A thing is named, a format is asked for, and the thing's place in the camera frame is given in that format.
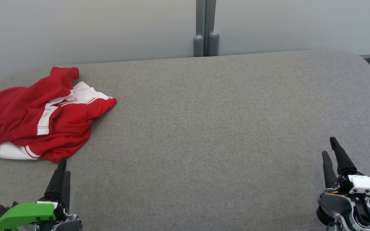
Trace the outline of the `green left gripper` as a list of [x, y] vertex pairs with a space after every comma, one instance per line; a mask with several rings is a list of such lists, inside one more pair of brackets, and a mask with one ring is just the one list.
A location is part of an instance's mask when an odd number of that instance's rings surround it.
[[17, 230], [27, 225], [34, 225], [36, 230], [47, 225], [53, 230], [55, 225], [64, 222], [70, 209], [71, 172], [66, 171], [66, 165], [66, 158], [58, 163], [45, 190], [47, 200], [40, 199], [35, 203], [15, 201], [10, 207], [0, 205], [0, 230]]

